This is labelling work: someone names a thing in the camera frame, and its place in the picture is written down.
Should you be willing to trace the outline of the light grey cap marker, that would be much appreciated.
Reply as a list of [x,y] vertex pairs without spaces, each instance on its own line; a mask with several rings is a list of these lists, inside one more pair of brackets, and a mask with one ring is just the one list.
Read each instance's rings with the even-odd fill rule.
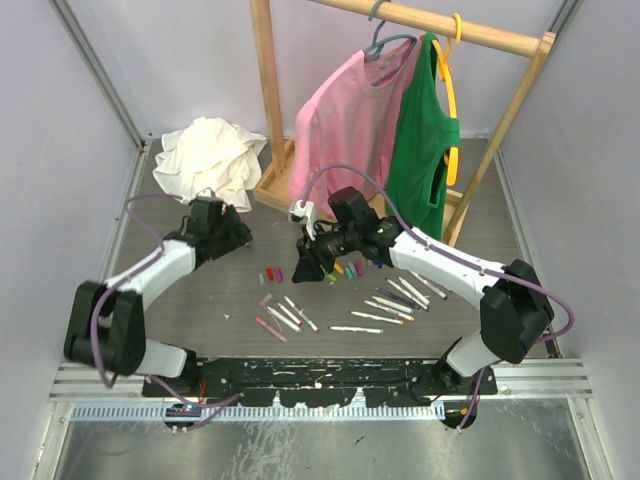
[[300,333],[301,332],[301,328],[293,321],[291,321],[290,319],[288,319],[287,317],[285,317],[284,315],[280,314],[278,311],[276,311],[274,308],[267,306],[266,307],[267,311],[273,315],[276,319],[278,319],[279,321],[283,322],[286,326],[288,326],[291,330]]

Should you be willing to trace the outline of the teal cap marker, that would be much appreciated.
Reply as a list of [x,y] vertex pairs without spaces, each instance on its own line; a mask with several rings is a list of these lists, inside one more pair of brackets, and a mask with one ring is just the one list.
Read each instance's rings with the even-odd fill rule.
[[383,298],[383,297],[378,297],[378,296],[373,296],[372,297],[373,300],[375,300],[377,303],[381,304],[381,305],[385,305],[388,306],[389,308],[395,309],[397,311],[406,313],[406,314],[413,314],[414,313],[414,309],[412,307],[409,307],[407,305]]

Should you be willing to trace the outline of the yellow cap marker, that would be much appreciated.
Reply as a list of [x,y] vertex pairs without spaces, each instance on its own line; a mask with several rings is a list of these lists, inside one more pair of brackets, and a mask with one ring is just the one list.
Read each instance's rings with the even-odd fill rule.
[[382,304],[379,304],[377,302],[370,301],[370,300],[364,300],[363,303],[368,305],[368,306],[370,306],[370,307],[372,307],[372,308],[375,308],[375,309],[387,312],[389,314],[392,314],[392,315],[394,315],[394,316],[396,316],[398,318],[401,318],[403,320],[415,321],[415,318],[411,314],[404,313],[404,312],[399,311],[397,309],[394,309],[392,307],[388,307],[388,306],[385,306],[385,305],[382,305]]

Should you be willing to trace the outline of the magenta cap marker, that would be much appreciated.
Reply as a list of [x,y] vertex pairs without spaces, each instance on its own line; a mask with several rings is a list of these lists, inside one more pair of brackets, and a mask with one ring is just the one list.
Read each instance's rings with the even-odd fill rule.
[[294,301],[288,296],[284,295],[284,300],[287,304],[295,311],[295,313],[302,318],[302,320],[314,331],[314,333],[319,334],[319,327],[304,313],[302,309],[300,309]]

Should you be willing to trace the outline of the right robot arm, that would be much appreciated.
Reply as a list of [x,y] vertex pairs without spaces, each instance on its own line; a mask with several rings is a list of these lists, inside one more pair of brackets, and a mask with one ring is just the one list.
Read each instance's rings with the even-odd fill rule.
[[353,187],[333,194],[329,206],[332,222],[318,219],[311,201],[298,200],[289,208],[291,220],[302,227],[293,282],[319,282],[338,257],[359,252],[372,262],[433,280],[466,300],[479,312],[479,329],[441,357],[438,379],[447,392],[462,393],[474,374],[498,361],[520,363],[553,320],[548,295],[529,264],[482,260],[397,215],[381,217]]

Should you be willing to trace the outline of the green cap marker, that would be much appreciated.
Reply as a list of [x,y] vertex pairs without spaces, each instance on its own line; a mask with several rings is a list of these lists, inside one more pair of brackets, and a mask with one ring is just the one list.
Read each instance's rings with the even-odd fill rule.
[[383,334],[384,330],[380,328],[367,328],[355,326],[330,326],[329,330],[336,332],[366,333],[366,334]]

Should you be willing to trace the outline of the red cap marker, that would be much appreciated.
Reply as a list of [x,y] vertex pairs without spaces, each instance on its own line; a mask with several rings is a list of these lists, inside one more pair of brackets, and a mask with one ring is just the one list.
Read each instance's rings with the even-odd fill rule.
[[276,302],[276,304],[278,308],[296,325],[298,326],[302,325],[302,321],[298,317],[296,317],[295,314],[292,313],[285,305],[283,305],[281,302]]

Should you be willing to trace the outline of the pink clear pen cap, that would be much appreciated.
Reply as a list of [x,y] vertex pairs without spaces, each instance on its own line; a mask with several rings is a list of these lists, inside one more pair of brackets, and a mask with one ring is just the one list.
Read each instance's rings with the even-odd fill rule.
[[273,295],[272,295],[271,293],[268,293],[268,294],[267,294],[267,295],[266,295],[266,296],[265,296],[265,297],[264,297],[264,298],[259,302],[259,305],[260,305],[261,307],[266,307],[266,306],[269,304],[269,302],[270,302],[270,300],[271,300],[272,298],[273,298]]

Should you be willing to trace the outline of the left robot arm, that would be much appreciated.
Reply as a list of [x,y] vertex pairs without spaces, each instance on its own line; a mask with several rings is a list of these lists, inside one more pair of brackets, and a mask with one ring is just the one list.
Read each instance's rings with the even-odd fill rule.
[[178,396],[194,393],[199,370],[195,354],[147,337],[145,313],[178,280],[203,264],[250,243],[250,229],[236,208],[222,200],[197,197],[178,229],[152,233],[155,250],[124,272],[76,290],[63,354],[66,360],[92,366],[103,382],[115,376],[153,375]]

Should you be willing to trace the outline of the blue cap marker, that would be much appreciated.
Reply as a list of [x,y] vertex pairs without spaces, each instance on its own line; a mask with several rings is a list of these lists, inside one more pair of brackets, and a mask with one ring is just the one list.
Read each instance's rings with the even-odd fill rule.
[[412,275],[442,300],[448,299],[448,295],[444,290],[440,289],[435,284],[415,272],[412,272]]

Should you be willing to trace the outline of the pink clear pen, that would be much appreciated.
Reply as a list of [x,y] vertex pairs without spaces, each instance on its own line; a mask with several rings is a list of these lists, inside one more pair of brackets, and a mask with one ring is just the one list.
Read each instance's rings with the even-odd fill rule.
[[260,316],[255,316],[254,319],[262,328],[268,331],[272,336],[277,338],[280,342],[282,343],[288,342],[288,339],[279,330],[274,328],[272,325],[266,322],[263,318],[261,318]]

